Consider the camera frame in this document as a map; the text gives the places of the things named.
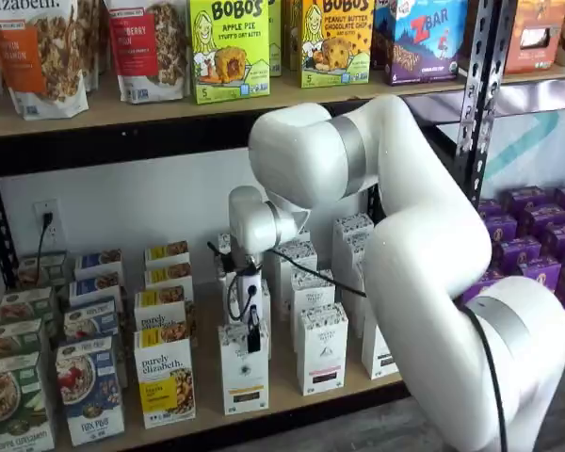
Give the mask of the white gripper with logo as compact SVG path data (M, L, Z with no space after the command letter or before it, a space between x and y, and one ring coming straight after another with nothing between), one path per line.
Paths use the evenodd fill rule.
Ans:
M250 297L249 289L256 288ZM241 321L247 323L248 353L261 350L260 321L269 322L269 289L267 282L259 275L240 276L237 282L237 302Z

